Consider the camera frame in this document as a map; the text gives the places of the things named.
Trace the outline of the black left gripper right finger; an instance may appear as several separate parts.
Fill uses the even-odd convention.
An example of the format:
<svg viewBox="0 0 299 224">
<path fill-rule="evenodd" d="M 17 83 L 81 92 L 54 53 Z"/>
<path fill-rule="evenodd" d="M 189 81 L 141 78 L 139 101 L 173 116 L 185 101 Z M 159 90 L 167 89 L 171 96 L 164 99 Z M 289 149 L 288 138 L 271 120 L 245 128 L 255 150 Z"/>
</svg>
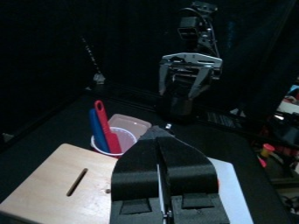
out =
<svg viewBox="0 0 299 224">
<path fill-rule="evenodd" d="M 167 224 L 229 224 L 216 169 L 199 149 L 156 131 L 159 187 Z"/>
</svg>

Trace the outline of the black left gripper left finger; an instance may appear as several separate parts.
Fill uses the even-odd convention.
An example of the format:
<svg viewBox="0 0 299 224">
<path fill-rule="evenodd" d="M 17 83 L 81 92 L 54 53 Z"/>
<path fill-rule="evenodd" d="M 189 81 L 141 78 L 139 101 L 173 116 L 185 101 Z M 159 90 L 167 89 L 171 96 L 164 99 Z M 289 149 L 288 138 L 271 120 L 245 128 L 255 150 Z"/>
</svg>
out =
<svg viewBox="0 0 299 224">
<path fill-rule="evenodd" d="M 155 153 L 157 130 L 156 126 L 149 128 L 116 161 L 109 224 L 163 224 Z"/>
</svg>

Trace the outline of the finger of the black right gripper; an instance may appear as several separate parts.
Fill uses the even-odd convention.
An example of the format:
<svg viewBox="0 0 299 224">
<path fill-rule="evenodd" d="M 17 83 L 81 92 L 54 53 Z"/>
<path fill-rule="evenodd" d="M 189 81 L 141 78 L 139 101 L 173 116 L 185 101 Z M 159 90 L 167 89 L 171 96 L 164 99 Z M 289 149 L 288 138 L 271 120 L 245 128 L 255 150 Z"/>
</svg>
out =
<svg viewBox="0 0 299 224">
<path fill-rule="evenodd" d="M 197 74 L 196 74 L 196 78 L 195 81 L 191 85 L 191 90 L 188 93 L 188 98 L 193 99 L 199 96 L 199 94 L 201 93 L 204 86 L 207 85 L 207 81 L 209 80 L 211 77 L 211 68 L 209 67 L 203 67 Z"/>
<path fill-rule="evenodd" d="M 165 78 L 168 74 L 168 68 L 169 68 L 168 64 L 161 64 L 159 68 L 159 94 L 160 95 L 164 94 L 164 90 L 165 90 L 164 83 L 165 83 Z"/>
</svg>

